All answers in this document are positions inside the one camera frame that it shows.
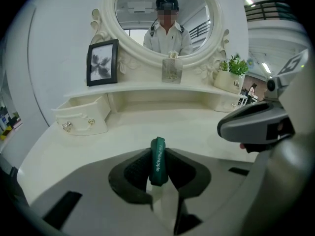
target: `person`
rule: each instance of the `person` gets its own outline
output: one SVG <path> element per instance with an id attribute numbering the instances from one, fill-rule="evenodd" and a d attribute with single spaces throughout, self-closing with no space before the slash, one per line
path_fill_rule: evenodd
<path id="1" fill-rule="evenodd" d="M 158 24 L 148 29 L 143 46 L 157 53 L 168 55 L 176 51 L 179 56 L 192 53 L 189 31 L 176 22 L 179 5 L 177 0 L 157 0 Z"/>
<path id="2" fill-rule="evenodd" d="M 250 90 L 248 91 L 246 105 L 248 105 L 248 104 L 250 104 L 252 102 L 252 98 L 255 96 L 255 88 L 256 88 L 256 86 L 257 86 L 256 83 L 252 84 Z"/>

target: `black picture frame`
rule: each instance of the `black picture frame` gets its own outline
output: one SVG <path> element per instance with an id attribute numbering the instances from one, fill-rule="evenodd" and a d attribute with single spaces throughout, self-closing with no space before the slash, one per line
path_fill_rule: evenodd
<path id="1" fill-rule="evenodd" d="M 89 51 L 88 51 L 88 56 L 87 56 L 87 86 L 91 87 L 91 86 L 96 86 L 96 85 L 117 83 L 118 43 L 119 43 L 118 39 L 113 39 L 113 40 L 100 42 L 100 43 L 96 43 L 89 46 Z M 105 59 L 108 59 L 109 56 L 106 57 L 106 54 L 104 54 L 105 58 L 103 58 L 102 60 L 97 62 L 96 65 L 93 66 L 92 63 L 95 64 L 95 61 L 98 60 L 99 57 L 98 55 L 93 55 L 93 56 L 97 56 L 97 58 L 94 58 L 92 54 L 93 54 L 93 49 L 102 47 L 102 46 L 108 46 L 108 45 L 113 46 L 112 53 L 111 53 L 111 60 L 110 60 L 111 62 L 108 61 L 111 64 L 111 67 L 110 67 L 111 73 L 110 73 L 110 78 L 103 78 L 104 76 L 103 74 L 99 73 L 99 70 L 102 69 L 102 71 L 105 71 L 106 73 L 105 75 L 109 74 L 109 70 L 108 69 L 105 70 L 106 66 L 104 66 L 104 68 L 102 67 L 102 64 L 106 63 Z M 92 69 L 94 69 L 94 71 L 96 71 L 97 69 L 97 72 L 94 73 L 94 79 L 93 78 L 91 79 Z"/>

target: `white flower pot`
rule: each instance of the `white flower pot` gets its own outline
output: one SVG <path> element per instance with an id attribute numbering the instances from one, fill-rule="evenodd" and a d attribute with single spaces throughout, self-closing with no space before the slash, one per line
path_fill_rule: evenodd
<path id="1" fill-rule="evenodd" d="M 221 70 L 215 79 L 214 86 L 228 92 L 239 94 L 244 83 L 244 77 L 244 75 L 240 76 Z"/>

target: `white vanity table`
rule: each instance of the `white vanity table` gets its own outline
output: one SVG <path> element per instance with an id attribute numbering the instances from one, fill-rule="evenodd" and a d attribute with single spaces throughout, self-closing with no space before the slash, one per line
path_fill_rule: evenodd
<path id="1" fill-rule="evenodd" d="M 17 180 L 28 203 L 74 170 L 86 164 L 133 150 L 148 148 L 157 136 L 168 148 L 201 155 L 253 162 L 256 153 L 247 154 L 238 144 L 217 134 L 217 123 L 238 107 L 245 96 L 213 86 L 213 72 L 226 58 L 228 29 L 223 27 L 217 0 L 205 0 L 216 19 L 212 34 L 193 54 L 183 56 L 182 82 L 161 82 L 162 54 L 137 44 L 120 27 L 115 0 L 104 0 L 92 12 L 95 35 L 91 44 L 119 39 L 118 83 L 81 88 L 65 95 L 80 107 L 88 99 L 104 97 L 107 132 L 72 135 L 55 122 L 40 137 L 22 163 Z"/>

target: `picture frame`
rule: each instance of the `picture frame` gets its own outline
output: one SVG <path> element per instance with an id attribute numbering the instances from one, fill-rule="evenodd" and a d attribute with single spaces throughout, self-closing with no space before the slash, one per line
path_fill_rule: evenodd
<path id="1" fill-rule="evenodd" d="M 89 46 L 87 86 L 117 83 L 118 39 Z"/>

